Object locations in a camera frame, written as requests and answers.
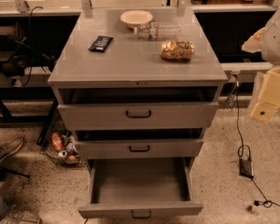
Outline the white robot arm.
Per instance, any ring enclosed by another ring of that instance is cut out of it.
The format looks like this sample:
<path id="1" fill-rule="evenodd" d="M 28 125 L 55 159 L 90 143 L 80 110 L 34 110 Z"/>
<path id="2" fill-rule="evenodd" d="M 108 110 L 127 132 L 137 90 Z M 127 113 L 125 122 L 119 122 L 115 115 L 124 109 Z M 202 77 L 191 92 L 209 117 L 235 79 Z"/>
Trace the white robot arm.
<path id="1" fill-rule="evenodd" d="M 259 51 L 261 58 L 273 65 L 265 74 L 257 73 L 248 115 L 254 121 L 265 122 L 280 108 L 280 7 L 263 28 L 244 42 L 242 50 Z"/>

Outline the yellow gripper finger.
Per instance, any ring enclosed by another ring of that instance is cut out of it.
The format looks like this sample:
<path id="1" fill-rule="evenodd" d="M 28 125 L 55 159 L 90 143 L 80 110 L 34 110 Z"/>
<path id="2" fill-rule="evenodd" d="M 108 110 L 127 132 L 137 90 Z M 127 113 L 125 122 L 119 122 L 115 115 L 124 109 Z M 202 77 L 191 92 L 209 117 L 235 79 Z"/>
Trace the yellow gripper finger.
<path id="1" fill-rule="evenodd" d="M 271 119 L 279 110 L 279 106 L 269 103 L 256 102 L 250 112 L 249 117 L 258 122 L 265 122 Z"/>

